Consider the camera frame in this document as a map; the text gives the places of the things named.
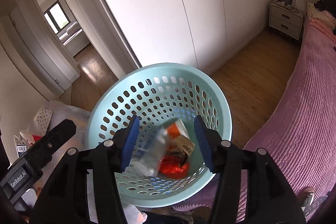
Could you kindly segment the clear plastic bottle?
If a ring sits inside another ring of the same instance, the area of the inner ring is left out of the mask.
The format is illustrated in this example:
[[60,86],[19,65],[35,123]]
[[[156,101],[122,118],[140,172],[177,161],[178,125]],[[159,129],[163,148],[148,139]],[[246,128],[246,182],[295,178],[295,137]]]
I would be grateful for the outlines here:
[[130,165],[126,172],[145,177],[155,177],[169,146],[169,135],[164,127],[139,133]]

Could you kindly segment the orange crumpled trash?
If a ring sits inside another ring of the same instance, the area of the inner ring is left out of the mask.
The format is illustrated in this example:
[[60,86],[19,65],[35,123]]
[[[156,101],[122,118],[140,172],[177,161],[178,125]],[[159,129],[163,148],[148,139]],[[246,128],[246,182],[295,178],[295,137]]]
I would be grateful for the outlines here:
[[188,175],[190,163],[186,161],[181,165],[181,158],[178,156],[165,156],[161,161],[159,173],[172,179],[182,179]]

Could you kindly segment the large white milk carton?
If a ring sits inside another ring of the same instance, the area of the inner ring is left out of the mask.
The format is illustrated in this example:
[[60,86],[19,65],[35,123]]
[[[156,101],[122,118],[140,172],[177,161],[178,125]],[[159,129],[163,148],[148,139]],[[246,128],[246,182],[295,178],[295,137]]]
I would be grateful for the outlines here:
[[25,144],[17,144],[16,151],[17,151],[18,157],[21,157],[27,151],[27,146]]

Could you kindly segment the red panda paper cup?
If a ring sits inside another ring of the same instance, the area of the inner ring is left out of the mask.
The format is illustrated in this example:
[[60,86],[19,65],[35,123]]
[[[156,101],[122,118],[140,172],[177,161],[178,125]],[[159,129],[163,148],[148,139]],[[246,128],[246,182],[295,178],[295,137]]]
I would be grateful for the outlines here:
[[20,131],[18,135],[14,135],[14,142],[16,145],[26,145],[27,147],[31,147],[41,138],[42,136],[34,135],[27,131]]

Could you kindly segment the pink bed cover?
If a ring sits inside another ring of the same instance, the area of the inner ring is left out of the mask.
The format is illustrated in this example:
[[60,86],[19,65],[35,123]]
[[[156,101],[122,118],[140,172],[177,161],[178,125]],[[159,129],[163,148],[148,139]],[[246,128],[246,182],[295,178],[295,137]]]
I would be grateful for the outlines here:
[[335,37],[318,19],[305,23],[301,50],[269,120],[246,144],[272,156],[295,194],[313,188],[325,202],[311,223],[335,223]]

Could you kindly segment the polka dot cloth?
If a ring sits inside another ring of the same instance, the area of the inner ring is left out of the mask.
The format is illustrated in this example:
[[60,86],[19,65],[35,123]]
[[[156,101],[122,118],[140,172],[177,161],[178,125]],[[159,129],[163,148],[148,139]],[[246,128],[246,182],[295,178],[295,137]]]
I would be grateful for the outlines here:
[[48,109],[40,109],[35,117],[35,124],[42,136],[48,132],[53,111]]

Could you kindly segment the mint green perforated basket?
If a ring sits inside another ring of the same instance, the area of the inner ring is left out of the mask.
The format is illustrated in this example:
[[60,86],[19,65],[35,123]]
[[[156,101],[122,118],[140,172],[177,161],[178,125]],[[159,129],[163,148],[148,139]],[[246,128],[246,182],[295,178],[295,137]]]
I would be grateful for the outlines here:
[[[197,142],[194,119],[200,115],[222,139],[232,136],[232,118],[220,87],[202,71],[187,65],[163,63],[138,69],[115,83],[98,101],[87,125],[85,147],[91,149],[117,130],[139,118],[139,135],[133,158],[142,156],[161,127],[183,121],[193,143]],[[201,151],[195,148],[184,178],[157,174],[144,176],[133,165],[116,174],[120,198],[140,207],[163,207],[179,203],[201,191],[213,174],[205,166]]]

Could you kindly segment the orange white box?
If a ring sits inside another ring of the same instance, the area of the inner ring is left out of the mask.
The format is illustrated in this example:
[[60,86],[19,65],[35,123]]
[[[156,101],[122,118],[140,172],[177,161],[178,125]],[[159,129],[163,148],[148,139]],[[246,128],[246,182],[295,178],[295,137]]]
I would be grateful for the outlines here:
[[175,138],[179,137],[180,135],[186,137],[187,139],[190,139],[187,128],[186,128],[185,124],[183,123],[183,121],[181,119],[178,119],[174,123],[169,125],[166,130],[167,130],[167,133],[170,137],[169,149],[172,149],[172,148],[175,147],[175,145],[173,144],[173,140]]

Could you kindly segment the far room bed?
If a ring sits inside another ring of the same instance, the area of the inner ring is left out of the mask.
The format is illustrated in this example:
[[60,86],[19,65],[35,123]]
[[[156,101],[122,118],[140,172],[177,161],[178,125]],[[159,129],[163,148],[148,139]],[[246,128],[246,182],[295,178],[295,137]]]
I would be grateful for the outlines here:
[[78,22],[70,24],[64,34],[59,36],[59,39],[72,57],[91,43]]

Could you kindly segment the far room window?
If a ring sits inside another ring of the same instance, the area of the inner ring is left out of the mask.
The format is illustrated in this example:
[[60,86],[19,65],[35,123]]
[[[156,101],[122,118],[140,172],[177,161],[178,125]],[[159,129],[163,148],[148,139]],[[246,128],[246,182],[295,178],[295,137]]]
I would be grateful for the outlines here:
[[59,34],[71,22],[59,1],[46,9],[43,15],[55,34]]

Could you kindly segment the white nightstand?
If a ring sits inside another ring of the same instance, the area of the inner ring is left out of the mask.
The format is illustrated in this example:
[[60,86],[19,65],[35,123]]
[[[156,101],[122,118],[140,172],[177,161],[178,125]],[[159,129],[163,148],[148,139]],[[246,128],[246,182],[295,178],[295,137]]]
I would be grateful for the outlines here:
[[304,12],[297,7],[287,7],[272,0],[269,7],[269,27],[299,40],[304,21]]

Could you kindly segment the clothes pile on bed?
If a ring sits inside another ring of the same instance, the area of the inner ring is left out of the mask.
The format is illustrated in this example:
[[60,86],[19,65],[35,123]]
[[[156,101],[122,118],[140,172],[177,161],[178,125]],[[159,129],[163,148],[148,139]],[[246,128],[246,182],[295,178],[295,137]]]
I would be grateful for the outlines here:
[[315,24],[329,36],[335,36],[335,0],[308,3],[307,15],[311,24]]

